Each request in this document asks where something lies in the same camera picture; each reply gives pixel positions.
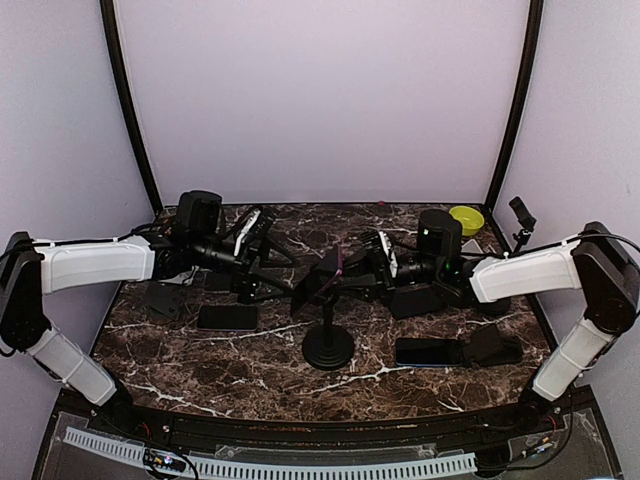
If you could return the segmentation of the dark phone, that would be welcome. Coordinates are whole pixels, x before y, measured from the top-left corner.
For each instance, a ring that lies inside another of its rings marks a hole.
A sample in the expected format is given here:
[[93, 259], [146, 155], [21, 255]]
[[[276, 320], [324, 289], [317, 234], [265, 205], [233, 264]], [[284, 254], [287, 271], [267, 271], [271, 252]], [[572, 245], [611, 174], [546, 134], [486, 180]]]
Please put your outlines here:
[[397, 291], [389, 305], [396, 320], [437, 312], [445, 307], [444, 301], [430, 287]]

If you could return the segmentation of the blue edged black phone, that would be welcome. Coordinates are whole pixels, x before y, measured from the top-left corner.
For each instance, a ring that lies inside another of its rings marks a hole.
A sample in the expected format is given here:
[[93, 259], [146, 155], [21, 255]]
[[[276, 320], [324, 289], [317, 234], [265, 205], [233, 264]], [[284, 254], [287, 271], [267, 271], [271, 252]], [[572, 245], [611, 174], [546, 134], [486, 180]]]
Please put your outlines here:
[[429, 368], [463, 364], [460, 343], [451, 339], [399, 338], [395, 361], [399, 366]]

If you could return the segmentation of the black gooseneck phone stand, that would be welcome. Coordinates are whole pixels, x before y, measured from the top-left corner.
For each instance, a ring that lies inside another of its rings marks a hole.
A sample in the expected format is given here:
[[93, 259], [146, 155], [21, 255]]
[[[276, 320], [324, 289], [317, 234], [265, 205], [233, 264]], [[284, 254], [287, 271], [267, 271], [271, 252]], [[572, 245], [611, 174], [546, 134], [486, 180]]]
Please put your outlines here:
[[335, 371], [350, 363], [355, 351], [351, 333], [334, 324], [334, 307], [337, 295], [328, 297], [322, 304], [322, 323], [311, 328], [302, 342], [305, 361], [321, 371]]

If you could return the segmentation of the dark grey stand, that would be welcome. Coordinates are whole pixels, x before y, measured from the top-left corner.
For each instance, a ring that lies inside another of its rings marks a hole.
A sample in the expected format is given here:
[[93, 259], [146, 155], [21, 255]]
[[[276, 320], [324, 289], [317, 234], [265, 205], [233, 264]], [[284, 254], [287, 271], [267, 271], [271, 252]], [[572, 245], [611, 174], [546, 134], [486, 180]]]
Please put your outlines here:
[[145, 292], [147, 306], [167, 319], [177, 320], [183, 305], [183, 298], [171, 285], [149, 283]]

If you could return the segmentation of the grey small phone stand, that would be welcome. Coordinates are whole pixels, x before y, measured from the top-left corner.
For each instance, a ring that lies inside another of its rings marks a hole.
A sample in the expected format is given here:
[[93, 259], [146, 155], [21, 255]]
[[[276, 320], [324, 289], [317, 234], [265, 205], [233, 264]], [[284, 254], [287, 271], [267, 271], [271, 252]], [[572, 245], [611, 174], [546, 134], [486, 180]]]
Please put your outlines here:
[[466, 241], [462, 245], [461, 251], [466, 253], [482, 253], [483, 252], [480, 245], [477, 243], [475, 239], [470, 239]]

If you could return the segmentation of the purple phone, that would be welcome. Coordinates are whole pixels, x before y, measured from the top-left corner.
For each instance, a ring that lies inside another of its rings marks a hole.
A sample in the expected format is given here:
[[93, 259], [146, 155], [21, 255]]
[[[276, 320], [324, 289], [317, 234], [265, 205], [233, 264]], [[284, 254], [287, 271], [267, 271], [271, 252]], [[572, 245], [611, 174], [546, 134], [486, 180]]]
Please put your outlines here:
[[209, 292], [231, 292], [232, 284], [231, 275], [210, 271], [204, 277], [203, 289]]
[[296, 316], [308, 304], [317, 303], [342, 273], [343, 253], [341, 247], [335, 245], [295, 286], [290, 304], [291, 316]]

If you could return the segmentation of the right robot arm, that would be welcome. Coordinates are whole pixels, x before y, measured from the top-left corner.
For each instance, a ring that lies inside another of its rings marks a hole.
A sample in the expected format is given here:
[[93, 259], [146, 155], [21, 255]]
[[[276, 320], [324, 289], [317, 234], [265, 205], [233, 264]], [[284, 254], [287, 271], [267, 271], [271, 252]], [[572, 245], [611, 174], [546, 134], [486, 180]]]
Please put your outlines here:
[[340, 289], [364, 301], [390, 304], [402, 287], [426, 284], [439, 303], [501, 310], [515, 296], [579, 290], [586, 308], [573, 329], [529, 381], [510, 413], [521, 434], [534, 432], [549, 405], [591, 367], [639, 317], [639, 266], [630, 241], [591, 222], [578, 234], [529, 251], [463, 253], [463, 226], [449, 212], [423, 211], [416, 244], [397, 255], [384, 231], [362, 234], [362, 250], [343, 263]]

